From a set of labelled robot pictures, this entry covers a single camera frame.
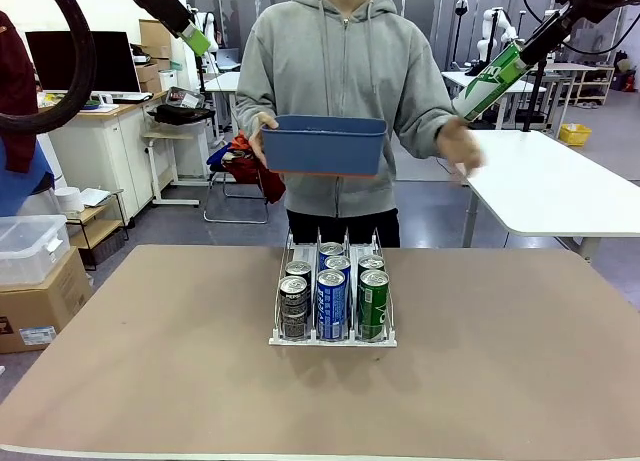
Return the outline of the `person's right hand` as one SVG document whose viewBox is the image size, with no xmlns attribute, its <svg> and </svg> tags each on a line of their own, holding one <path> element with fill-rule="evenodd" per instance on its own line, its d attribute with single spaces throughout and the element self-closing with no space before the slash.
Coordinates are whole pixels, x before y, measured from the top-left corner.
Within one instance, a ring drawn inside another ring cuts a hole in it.
<svg viewBox="0 0 640 461">
<path fill-rule="evenodd" d="M 267 159 L 264 153 L 263 129 L 277 130 L 278 127 L 278 122 L 266 112 L 258 113 L 252 121 L 252 132 L 249 137 L 249 145 L 254 155 L 264 167 L 267 166 Z"/>
</svg>

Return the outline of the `person's left hand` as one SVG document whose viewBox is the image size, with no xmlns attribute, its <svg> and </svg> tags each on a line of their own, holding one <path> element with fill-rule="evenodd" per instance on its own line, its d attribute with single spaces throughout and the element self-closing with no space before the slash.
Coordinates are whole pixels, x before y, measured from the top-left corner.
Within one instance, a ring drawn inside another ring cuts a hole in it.
<svg viewBox="0 0 640 461">
<path fill-rule="evenodd" d="M 484 164 L 483 152 L 461 118 L 450 118 L 440 128 L 436 145 L 440 155 L 461 179 L 468 179 Z"/>
</svg>

